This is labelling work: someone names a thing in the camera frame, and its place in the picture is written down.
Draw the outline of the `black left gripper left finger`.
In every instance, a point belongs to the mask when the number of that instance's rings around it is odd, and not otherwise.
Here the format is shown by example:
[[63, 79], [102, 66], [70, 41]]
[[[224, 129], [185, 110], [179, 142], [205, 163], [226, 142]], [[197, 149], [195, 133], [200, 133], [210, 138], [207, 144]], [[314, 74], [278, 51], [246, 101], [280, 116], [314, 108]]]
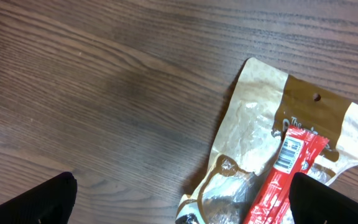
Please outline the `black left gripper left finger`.
[[77, 190], [73, 174], [62, 172], [1, 204], [0, 224], [67, 224]]

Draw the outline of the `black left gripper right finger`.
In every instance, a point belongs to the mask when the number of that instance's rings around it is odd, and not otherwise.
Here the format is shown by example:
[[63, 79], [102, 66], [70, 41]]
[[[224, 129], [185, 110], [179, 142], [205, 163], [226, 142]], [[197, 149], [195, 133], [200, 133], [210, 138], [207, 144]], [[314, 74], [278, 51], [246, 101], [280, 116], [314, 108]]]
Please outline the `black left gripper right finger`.
[[306, 174], [291, 182], [290, 209], [295, 224], [358, 224], [358, 203]]

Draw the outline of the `brown cookie snack bag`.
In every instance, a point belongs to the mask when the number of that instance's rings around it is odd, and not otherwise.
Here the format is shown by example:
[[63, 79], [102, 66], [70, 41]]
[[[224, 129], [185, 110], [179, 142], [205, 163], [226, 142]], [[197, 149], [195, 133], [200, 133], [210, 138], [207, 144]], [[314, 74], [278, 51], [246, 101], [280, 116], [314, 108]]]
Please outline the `brown cookie snack bag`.
[[242, 223], [290, 126], [328, 139], [308, 175], [330, 185], [358, 166], [358, 104], [256, 58], [246, 60], [214, 139], [208, 170], [182, 196], [177, 223]]

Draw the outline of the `red snack bar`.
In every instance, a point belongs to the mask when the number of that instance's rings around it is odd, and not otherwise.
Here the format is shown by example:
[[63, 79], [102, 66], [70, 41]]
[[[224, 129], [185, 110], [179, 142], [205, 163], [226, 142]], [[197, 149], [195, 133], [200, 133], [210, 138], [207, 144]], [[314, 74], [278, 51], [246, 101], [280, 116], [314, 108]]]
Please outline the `red snack bar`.
[[306, 174], [328, 142], [325, 137], [290, 126], [244, 224], [279, 224], [290, 208], [289, 193], [294, 175]]

